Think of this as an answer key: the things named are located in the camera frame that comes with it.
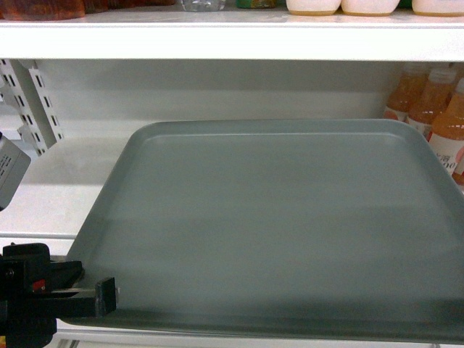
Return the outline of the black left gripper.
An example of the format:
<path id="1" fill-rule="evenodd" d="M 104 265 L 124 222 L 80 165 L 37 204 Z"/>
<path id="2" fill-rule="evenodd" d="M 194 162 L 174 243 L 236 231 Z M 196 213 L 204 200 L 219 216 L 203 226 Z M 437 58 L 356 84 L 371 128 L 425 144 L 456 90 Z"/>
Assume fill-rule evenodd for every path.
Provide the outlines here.
<path id="1" fill-rule="evenodd" d="M 45 244 L 10 244 L 1 253 L 1 346 L 45 347 L 57 330 L 55 319 L 37 318 L 27 299 L 54 291 L 57 318 L 102 318 L 117 309 L 114 278 L 92 289 L 71 289 L 85 274 L 81 261 L 51 261 Z"/>

